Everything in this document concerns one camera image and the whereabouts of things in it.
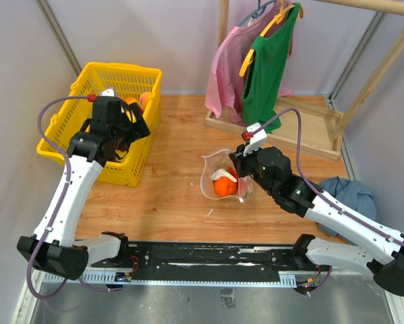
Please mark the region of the pink orange peach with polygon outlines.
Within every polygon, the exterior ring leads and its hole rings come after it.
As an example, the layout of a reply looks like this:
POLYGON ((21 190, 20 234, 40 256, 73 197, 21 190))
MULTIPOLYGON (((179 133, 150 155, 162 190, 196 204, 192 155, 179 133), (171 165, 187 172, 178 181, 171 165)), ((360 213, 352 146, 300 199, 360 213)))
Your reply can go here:
POLYGON ((149 100, 152 98, 153 93, 152 92, 143 92, 140 97, 139 97, 139 106, 143 110, 145 110, 149 100))

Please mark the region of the white garlic toy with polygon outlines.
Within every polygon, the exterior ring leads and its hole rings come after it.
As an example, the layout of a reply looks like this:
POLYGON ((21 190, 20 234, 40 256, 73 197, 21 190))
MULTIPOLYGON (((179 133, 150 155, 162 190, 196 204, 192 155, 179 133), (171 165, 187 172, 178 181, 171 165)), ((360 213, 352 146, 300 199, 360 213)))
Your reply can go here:
POLYGON ((230 181, 237 183, 237 178, 229 171, 227 171, 226 169, 220 168, 218 170, 216 170, 215 172, 212 173, 211 175, 211 180, 213 182, 221 179, 221 178, 227 178, 230 181))

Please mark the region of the clear zip top bag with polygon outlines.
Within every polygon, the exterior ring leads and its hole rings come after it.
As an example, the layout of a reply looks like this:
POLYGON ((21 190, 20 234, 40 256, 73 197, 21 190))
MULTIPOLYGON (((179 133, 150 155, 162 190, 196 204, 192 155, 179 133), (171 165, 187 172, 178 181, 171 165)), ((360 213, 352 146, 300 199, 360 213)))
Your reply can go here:
POLYGON ((202 156, 204 168, 200 177, 200 189, 211 200, 235 199, 245 203, 254 191, 249 176, 241 178, 229 157, 232 150, 223 148, 202 156))

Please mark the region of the small orange fruit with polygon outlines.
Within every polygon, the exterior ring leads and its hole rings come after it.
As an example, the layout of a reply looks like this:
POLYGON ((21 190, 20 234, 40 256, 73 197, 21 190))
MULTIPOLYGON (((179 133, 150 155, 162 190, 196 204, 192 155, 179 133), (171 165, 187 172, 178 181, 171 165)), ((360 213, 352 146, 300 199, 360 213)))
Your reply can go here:
POLYGON ((234 195, 237 191, 237 183, 230 181, 227 178, 221 178, 215 182, 214 192, 219 198, 234 195))

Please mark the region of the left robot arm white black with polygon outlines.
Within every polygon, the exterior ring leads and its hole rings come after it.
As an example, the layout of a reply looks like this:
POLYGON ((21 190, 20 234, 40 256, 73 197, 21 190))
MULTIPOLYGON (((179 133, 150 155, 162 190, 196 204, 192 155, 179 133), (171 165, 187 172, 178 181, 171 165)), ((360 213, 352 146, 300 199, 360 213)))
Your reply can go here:
POLYGON ((107 260, 116 267, 129 262, 128 239, 103 232, 99 237, 77 241, 76 228, 88 194, 107 162, 118 150, 150 135, 137 103, 127 104, 115 96, 87 96, 92 116, 70 139, 62 152, 65 167, 54 197, 31 236, 22 236, 18 252, 36 269, 76 280, 85 269, 107 260))

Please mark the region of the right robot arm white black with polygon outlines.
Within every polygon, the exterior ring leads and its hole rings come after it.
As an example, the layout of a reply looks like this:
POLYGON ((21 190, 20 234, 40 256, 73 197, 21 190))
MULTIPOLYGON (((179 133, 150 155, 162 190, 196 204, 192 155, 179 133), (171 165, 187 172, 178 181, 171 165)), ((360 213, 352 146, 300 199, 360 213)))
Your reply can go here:
POLYGON ((294 174, 290 159, 278 148, 248 154, 245 148, 242 144, 229 153, 238 176, 252 178, 286 212, 325 225, 350 241, 333 244, 301 235, 291 253, 296 268, 326 265, 370 275, 387 292, 404 297, 404 232, 368 219, 294 174))

